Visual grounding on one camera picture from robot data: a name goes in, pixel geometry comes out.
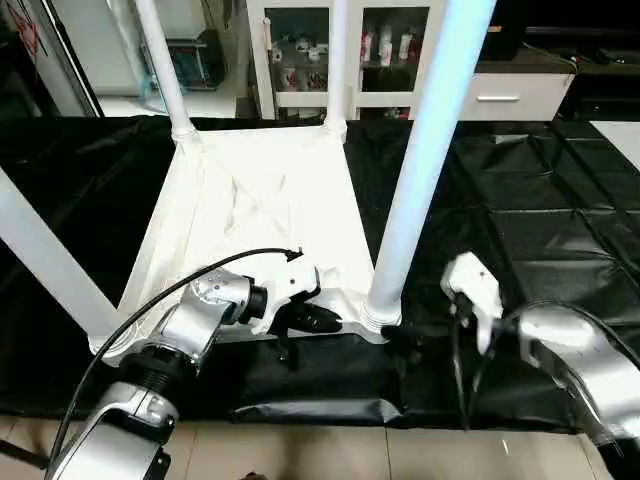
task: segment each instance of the white wall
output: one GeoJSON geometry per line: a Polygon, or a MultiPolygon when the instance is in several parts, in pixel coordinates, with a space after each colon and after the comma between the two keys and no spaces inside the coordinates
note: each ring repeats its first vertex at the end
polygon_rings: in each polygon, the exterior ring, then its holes
{"type": "Polygon", "coordinates": [[[166,38],[196,38],[206,28],[200,0],[156,0],[166,38]]]}
{"type": "Polygon", "coordinates": [[[107,2],[53,0],[53,6],[96,95],[137,95],[142,79],[136,78],[107,2]]]}

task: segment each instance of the bottle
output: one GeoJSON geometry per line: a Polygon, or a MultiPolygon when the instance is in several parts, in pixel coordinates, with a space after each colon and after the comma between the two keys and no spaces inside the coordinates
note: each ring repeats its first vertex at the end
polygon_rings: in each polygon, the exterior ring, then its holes
{"type": "Polygon", "coordinates": [[[411,46],[411,40],[413,40],[413,33],[406,32],[400,37],[400,50],[398,51],[398,58],[400,60],[409,59],[409,47],[411,46]]]}
{"type": "Polygon", "coordinates": [[[368,63],[371,61],[371,46],[373,45],[373,32],[367,31],[362,34],[362,44],[360,45],[360,61],[368,63]]]}
{"type": "Polygon", "coordinates": [[[380,43],[378,46],[378,54],[380,55],[380,66],[388,67],[391,65],[391,54],[393,53],[393,31],[391,25],[382,27],[380,33],[380,43]]]}

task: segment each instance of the glass cabinet door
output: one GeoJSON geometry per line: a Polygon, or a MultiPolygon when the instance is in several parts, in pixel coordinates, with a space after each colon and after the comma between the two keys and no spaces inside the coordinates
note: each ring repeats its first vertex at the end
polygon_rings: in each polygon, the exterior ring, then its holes
{"type": "Polygon", "coordinates": [[[266,8],[271,21],[272,82],[277,92],[326,92],[329,9],[266,8]]]}
{"type": "Polygon", "coordinates": [[[367,7],[360,45],[361,92],[412,92],[429,7],[367,7]]]}

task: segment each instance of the shelf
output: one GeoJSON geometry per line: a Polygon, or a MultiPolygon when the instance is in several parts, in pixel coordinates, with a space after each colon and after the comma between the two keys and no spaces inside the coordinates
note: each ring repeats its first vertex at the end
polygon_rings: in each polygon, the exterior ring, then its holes
{"type": "Polygon", "coordinates": [[[390,69],[390,70],[417,70],[418,69],[418,61],[417,60],[396,60],[395,62],[391,62],[391,65],[380,65],[379,60],[372,60],[369,62],[360,62],[360,68],[375,68],[375,69],[390,69]]]}

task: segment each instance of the cabinet drawer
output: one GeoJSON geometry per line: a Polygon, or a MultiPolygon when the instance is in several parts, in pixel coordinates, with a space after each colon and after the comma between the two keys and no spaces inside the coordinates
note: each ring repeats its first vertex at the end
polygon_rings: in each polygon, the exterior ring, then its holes
{"type": "Polygon", "coordinates": [[[477,73],[461,120],[551,120],[573,75],[477,73]]]}

